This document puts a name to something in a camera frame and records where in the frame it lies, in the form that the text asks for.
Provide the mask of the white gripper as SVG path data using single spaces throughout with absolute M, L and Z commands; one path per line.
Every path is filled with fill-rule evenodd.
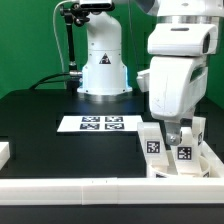
M 181 143 L 181 119 L 205 95 L 208 67 L 206 58 L 154 56 L 150 68 L 137 74 L 142 92 L 149 93 L 149 109 L 154 119 L 165 123 L 166 143 Z

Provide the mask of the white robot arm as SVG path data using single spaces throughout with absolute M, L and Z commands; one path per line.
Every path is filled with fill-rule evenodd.
M 224 0 L 135 0 L 157 18 L 149 35 L 149 69 L 137 76 L 149 93 L 153 118 L 165 123 L 166 143 L 181 142 L 181 121 L 193 117 L 207 85 L 207 57 L 216 52 Z M 81 91 L 92 96 L 129 89 L 121 59 L 121 26 L 107 11 L 114 0 L 80 0 L 87 14 L 88 59 L 82 69 Z

